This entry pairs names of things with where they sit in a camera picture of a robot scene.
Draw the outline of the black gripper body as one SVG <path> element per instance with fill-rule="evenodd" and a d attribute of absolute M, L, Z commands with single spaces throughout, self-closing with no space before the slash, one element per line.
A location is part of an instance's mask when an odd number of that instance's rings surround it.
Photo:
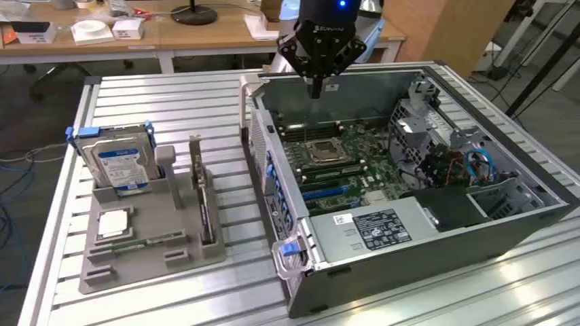
<path fill-rule="evenodd" d="M 326 39 L 357 36 L 359 1 L 301 1 L 293 31 L 315 71 L 315 46 Z"/>

